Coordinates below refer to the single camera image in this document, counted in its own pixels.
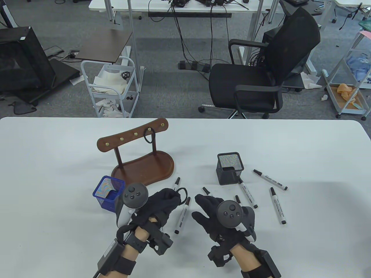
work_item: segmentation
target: chair seat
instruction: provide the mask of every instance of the chair seat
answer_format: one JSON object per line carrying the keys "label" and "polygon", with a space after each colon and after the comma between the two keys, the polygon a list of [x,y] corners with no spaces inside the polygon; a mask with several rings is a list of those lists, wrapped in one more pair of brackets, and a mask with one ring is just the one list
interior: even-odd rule
{"label": "chair seat", "polygon": [[[236,108],[233,97],[237,85],[274,86],[272,78],[264,68],[238,64],[215,64],[209,77],[211,99],[216,107]],[[239,93],[241,109],[250,112],[271,112],[275,107],[273,93]]]}

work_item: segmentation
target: blue cloth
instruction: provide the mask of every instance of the blue cloth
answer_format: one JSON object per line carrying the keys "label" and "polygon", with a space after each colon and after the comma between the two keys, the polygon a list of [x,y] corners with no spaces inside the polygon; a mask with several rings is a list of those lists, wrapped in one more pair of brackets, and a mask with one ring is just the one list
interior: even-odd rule
{"label": "blue cloth", "polygon": [[371,67],[370,62],[367,59],[367,55],[364,53],[358,57],[350,56],[347,60],[347,65],[358,82],[361,82],[365,78]]}

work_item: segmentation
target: chair backrest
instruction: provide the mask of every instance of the chair backrest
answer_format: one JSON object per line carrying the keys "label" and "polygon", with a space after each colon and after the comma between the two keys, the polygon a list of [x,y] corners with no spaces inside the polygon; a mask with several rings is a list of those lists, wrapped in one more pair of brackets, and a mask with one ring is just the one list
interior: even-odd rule
{"label": "chair backrest", "polygon": [[321,41],[313,16],[298,8],[265,49],[265,62],[276,85],[281,85],[298,63]]}

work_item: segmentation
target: black keyboard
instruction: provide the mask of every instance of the black keyboard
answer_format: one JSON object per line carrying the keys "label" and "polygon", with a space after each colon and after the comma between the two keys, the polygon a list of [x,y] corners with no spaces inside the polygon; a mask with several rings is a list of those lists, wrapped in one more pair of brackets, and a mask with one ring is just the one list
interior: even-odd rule
{"label": "black keyboard", "polygon": [[309,0],[285,0],[287,3],[290,3],[293,6],[300,6],[302,4],[305,4]]}

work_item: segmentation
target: orange cloth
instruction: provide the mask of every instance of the orange cloth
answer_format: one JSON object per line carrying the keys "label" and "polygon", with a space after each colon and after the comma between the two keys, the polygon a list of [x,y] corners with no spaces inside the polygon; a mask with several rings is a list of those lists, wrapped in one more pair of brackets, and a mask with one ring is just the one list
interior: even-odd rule
{"label": "orange cloth", "polygon": [[[354,93],[354,90],[352,87],[347,86],[346,84],[342,83],[339,85],[337,92],[341,94],[342,98],[348,101],[348,99],[352,96]],[[355,102],[355,96],[354,98],[350,101],[351,104]]]}

